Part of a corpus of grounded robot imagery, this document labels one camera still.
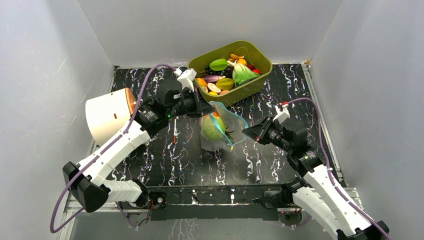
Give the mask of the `toy pineapple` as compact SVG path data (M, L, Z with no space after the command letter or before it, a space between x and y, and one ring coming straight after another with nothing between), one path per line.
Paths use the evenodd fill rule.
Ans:
M213 117L217 121L219 128L222 130L223 134L231 141L234 140L235 130L229 130L229 127L224 123L223 119L217 112L213 112Z

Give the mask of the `green toy cabbage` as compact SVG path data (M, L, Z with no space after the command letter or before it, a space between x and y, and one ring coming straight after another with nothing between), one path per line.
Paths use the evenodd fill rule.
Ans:
M201 119L201 134L208 141L219 141L224 136L214 116L210 115Z

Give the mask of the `clear zip top bag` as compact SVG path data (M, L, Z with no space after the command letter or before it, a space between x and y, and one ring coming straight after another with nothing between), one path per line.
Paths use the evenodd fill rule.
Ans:
M200 147L209 152L231 152L236 145L247 139L243 130L248 127L248 123L221 102L210 101L209 104L214 110L200 118Z

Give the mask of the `green toy star fruit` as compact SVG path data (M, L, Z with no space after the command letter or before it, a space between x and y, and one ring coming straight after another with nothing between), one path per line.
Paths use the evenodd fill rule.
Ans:
M227 68L227 66L228 66L228 62L224 58L214 60L209 64L209 68L213 71L225 70Z

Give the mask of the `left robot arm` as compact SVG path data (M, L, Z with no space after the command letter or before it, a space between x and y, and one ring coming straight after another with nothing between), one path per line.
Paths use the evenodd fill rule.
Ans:
M179 116L200 118L215 109L201 95L200 89L189 87L158 89L158 97L148 97L136 107L135 118L128 120L104 145L77 164L68 162L62 168L66 188L87 213L106 203L128 202L144 208L150 201L150 190L139 180L114 181L108 175L131 152L148 143Z

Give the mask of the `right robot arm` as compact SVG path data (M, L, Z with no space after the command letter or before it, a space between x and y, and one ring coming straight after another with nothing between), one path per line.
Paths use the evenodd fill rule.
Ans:
M285 183L281 192L265 203L300 207L315 219L334 240L387 240L389 228L364 213L335 180L331 169L308 144L302 122L279 123L268 117L242 131L257 143L273 144L286 152L289 165L300 177Z

